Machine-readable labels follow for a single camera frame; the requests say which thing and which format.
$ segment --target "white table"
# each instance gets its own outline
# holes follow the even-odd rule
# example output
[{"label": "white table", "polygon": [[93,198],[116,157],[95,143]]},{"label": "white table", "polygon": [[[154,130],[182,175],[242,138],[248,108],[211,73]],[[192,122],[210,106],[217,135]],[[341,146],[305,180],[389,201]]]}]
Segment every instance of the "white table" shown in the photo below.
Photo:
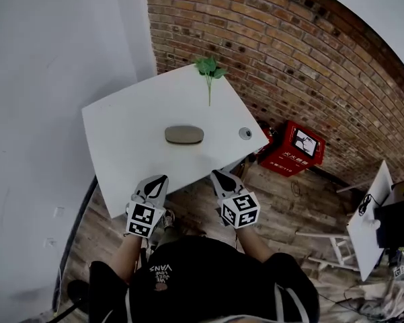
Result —
[{"label": "white table", "polygon": [[[387,164],[383,160],[366,195],[371,194],[375,201],[382,205],[390,194],[392,185],[393,180]],[[366,208],[365,214],[360,216],[357,210],[347,224],[348,234],[354,247],[363,281],[368,278],[384,250],[378,247],[376,230],[370,226],[370,222],[374,220],[375,207],[377,207],[376,203],[372,199]]]},{"label": "white table", "polygon": [[[251,113],[222,77],[208,86],[194,65],[127,87],[82,109],[95,173],[111,217],[123,214],[136,185],[169,177],[168,193],[242,159],[268,143]],[[204,131],[198,145],[173,145],[164,130],[190,124]],[[239,129],[252,132],[250,140]]]}]

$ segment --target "wooden floor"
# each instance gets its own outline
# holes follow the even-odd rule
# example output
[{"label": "wooden floor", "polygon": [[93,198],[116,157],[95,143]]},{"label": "wooden floor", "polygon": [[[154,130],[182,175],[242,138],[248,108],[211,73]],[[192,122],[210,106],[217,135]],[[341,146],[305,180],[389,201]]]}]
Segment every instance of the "wooden floor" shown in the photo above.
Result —
[{"label": "wooden floor", "polygon": [[[305,171],[291,178],[252,166],[245,178],[245,185],[254,191],[261,204],[258,233],[275,252],[293,255],[305,273],[314,282],[321,295],[333,301],[353,295],[360,280],[358,273],[337,268],[321,272],[317,265],[306,260],[308,256],[330,258],[334,255],[329,242],[296,236],[296,231],[341,233],[346,230],[346,213],[356,208],[350,192],[336,194],[336,186],[318,175]],[[200,180],[167,197],[166,207],[172,209],[184,229],[201,229],[210,238],[235,246],[235,232],[224,227],[215,211],[216,197],[209,180]],[[97,188],[83,216],[63,277],[63,293],[60,312],[71,305],[67,283],[73,279],[87,281],[89,265],[94,260],[108,261],[122,241],[125,216],[111,220],[100,189]],[[162,231],[157,229],[155,239]],[[327,319],[326,312],[333,302],[321,298],[321,321],[342,322]],[[76,310],[64,322],[86,322],[87,317]]]}]

